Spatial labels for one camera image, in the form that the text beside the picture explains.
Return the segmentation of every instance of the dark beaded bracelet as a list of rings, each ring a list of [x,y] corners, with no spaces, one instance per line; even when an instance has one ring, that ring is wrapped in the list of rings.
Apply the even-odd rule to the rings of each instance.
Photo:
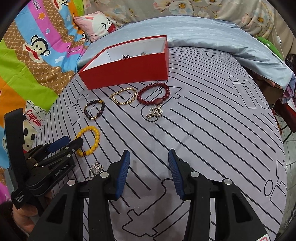
[[[156,98],[154,101],[153,100],[151,100],[151,101],[143,100],[141,98],[141,95],[145,91],[147,91],[148,89],[151,89],[151,88],[154,88],[154,87],[163,87],[163,88],[165,88],[165,95],[162,98]],[[166,84],[164,84],[164,83],[153,83],[153,84],[147,85],[146,87],[144,87],[143,89],[141,89],[138,92],[137,100],[143,105],[159,105],[159,104],[162,104],[164,100],[169,98],[169,96],[170,96],[170,88]]]
[[[88,106],[93,105],[93,104],[96,104],[96,103],[100,103],[100,104],[102,104],[101,109],[100,109],[99,112],[96,114],[96,116],[91,117],[91,115],[88,113],[88,111],[86,110],[86,108],[87,108]],[[105,102],[102,101],[102,100],[92,100],[92,101],[90,101],[90,102],[88,102],[88,103],[86,104],[86,106],[84,107],[84,111],[83,111],[83,113],[86,115],[86,117],[87,117],[89,120],[94,120],[94,119],[97,119],[98,117],[100,117],[100,115],[103,113],[103,111],[104,111],[104,109],[105,109],[105,106],[106,106],[106,105],[105,105]]]

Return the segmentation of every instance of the red box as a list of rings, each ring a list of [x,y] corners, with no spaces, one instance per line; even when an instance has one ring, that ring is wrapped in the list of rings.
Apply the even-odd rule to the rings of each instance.
[[[122,55],[129,55],[130,58],[122,59]],[[168,80],[168,61],[166,35],[152,36],[103,49],[78,74],[89,90],[133,82]]]

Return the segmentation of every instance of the bunny face pillow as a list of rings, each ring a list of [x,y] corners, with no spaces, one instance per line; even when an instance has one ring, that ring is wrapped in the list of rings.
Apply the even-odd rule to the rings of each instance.
[[[116,30],[116,22],[100,11],[73,19],[91,42]]]

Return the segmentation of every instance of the green stripe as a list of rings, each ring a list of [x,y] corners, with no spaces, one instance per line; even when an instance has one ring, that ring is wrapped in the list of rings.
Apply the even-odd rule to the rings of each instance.
[[[49,111],[57,94],[40,85],[27,66],[17,59],[14,49],[8,49],[3,40],[0,42],[0,66],[0,76],[15,92],[24,100]]]
[[[84,7],[82,0],[72,0],[74,2],[74,5],[77,9],[78,16],[84,15]]]

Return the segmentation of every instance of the silver bolt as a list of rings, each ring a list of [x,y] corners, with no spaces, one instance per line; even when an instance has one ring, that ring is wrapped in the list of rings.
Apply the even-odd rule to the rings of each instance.
[[[230,184],[232,184],[232,181],[229,178],[226,178],[226,179],[224,179],[224,183],[226,185],[230,185]]]
[[[198,172],[191,172],[190,175],[192,177],[198,177],[200,174]]]
[[[102,173],[100,174],[100,176],[101,176],[102,178],[106,178],[106,177],[109,176],[109,173],[108,173],[108,172],[102,172]]]
[[[68,186],[73,186],[75,184],[75,180],[71,179],[67,182]]]

